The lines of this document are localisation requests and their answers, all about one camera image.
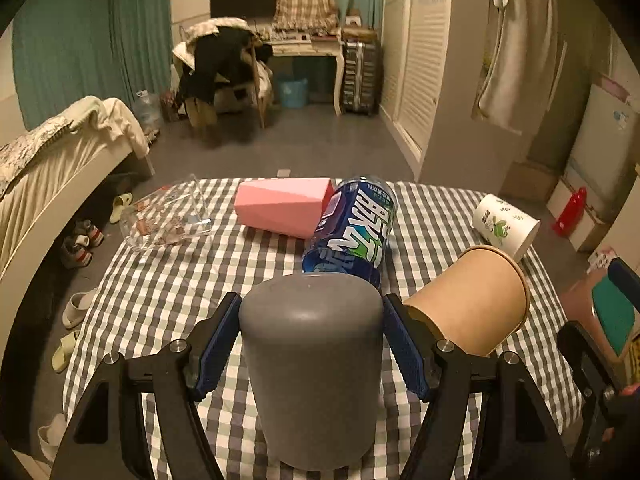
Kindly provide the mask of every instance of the blue bucket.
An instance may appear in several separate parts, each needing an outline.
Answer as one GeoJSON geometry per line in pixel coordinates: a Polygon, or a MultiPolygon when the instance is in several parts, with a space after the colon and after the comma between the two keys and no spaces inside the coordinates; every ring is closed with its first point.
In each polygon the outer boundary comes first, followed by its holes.
{"type": "Polygon", "coordinates": [[[278,97],[283,108],[302,108],[309,99],[308,80],[279,79],[278,97]]]}

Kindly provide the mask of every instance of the wardrobe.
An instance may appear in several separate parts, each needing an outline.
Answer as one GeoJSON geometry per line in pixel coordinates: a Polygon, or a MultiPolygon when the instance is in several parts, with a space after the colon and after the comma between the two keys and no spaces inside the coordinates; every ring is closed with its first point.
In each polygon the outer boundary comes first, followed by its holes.
{"type": "Polygon", "coordinates": [[[478,115],[490,0],[385,0],[380,113],[415,180],[499,192],[522,135],[478,115]]]}

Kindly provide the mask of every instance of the louvered door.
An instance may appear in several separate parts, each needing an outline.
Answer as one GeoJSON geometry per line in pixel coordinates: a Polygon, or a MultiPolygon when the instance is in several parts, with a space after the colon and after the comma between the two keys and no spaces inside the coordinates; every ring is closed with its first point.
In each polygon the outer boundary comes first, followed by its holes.
{"type": "Polygon", "coordinates": [[[385,80],[382,87],[380,106],[394,119],[398,100],[398,85],[402,58],[402,20],[404,0],[385,0],[385,19],[382,34],[383,63],[385,80]]]}
{"type": "Polygon", "coordinates": [[[410,5],[397,121],[424,152],[431,137],[442,84],[449,32],[449,1],[410,0],[410,5]]]}

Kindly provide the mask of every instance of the white cup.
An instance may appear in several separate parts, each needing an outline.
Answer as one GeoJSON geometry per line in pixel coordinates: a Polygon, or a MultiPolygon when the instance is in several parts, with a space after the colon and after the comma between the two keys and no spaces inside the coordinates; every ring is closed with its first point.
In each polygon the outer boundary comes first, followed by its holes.
{"type": "Polygon", "coordinates": [[[516,262],[527,252],[540,228],[540,220],[492,194],[478,204],[472,223],[485,240],[516,262]]]}

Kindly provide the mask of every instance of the suitcase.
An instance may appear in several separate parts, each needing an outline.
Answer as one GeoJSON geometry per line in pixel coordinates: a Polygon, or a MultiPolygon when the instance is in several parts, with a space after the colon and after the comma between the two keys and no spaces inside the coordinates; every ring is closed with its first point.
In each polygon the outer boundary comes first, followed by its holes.
{"type": "Polygon", "coordinates": [[[342,108],[347,112],[372,114],[378,107],[381,75],[377,42],[347,41],[344,45],[342,108]]]}

